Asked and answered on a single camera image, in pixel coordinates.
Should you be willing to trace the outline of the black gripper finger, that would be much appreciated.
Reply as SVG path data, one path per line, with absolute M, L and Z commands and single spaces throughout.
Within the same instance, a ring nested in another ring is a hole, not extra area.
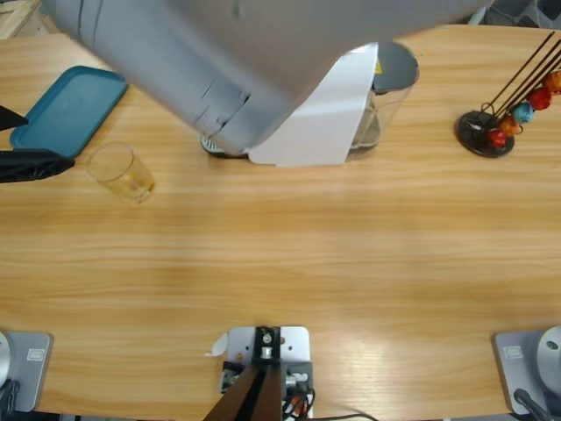
M 30 182 L 62 174 L 75 160 L 47 149 L 1 152 L 1 183 Z
M 27 125 L 28 119 L 6 107 L 0 106 L 0 131 Z

